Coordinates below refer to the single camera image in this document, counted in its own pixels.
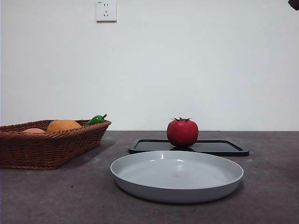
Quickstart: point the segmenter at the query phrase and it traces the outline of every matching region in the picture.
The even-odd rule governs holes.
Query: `tray rim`
[[[169,142],[167,139],[136,139],[133,141],[133,143],[129,146],[128,151],[130,154],[135,154],[135,153],[144,153],[144,152],[153,152],[153,151],[139,151],[135,150],[136,146],[140,142],[150,142],[150,141],[155,141],[155,142]],[[215,155],[215,156],[248,156],[249,155],[249,149],[247,149],[244,146],[241,146],[238,143],[235,143],[234,141],[230,140],[221,140],[221,139],[197,139],[196,143],[226,143],[231,145],[232,147],[236,148],[238,152],[221,152],[221,151],[213,151],[213,152],[196,152],[196,153],[204,153],[204,154],[210,154],[210,155]]]

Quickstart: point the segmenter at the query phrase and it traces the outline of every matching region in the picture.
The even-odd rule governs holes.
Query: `fake fruit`
[[[97,115],[94,116],[91,120],[89,120],[88,122],[86,122],[85,124],[83,124],[83,126],[89,126],[89,125],[95,125],[98,123],[102,123],[105,121],[105,117],[107,116],[107,114],[105,114],[104,116],[101,115]]]
[[[25,133],[45,133],[44,130],[39,129],[39,128],[29,128],[29,129],[26,129],[23,132],[25,132]]]
[[[167,127],[168,141],[176,147],[192,146],[198,137],[198,127],[188,119],[174,119]]]
[[[81,128],[81,125],[74,120],[54,120],[49,124],[47,132],[60,132],[74,128]]]

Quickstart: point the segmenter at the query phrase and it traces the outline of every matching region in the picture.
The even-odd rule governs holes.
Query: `tomato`
[[[192,146],[198,137],[198,127],[190,119],[174,119],[167,127],[168,141],[176,147]]]

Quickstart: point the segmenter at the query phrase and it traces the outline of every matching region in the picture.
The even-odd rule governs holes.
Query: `round plate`
[[[121,157],[111,164],[115,182],[126,192],[167,203],[198,203],[233,192],[243,169],[209,154],[153,151]]]

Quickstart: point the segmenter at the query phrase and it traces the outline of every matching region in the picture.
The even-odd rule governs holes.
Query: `table surface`
[[[299,132],[200,132],[250,150],[227,157],[244,169],[239,188],[225,198],[167,204],[117,187],[110,164],[135,139],[166,139],[160,131],[107,131],[102,144],[51,170],[0,169],[3,224],[296,224],[299,223]]]

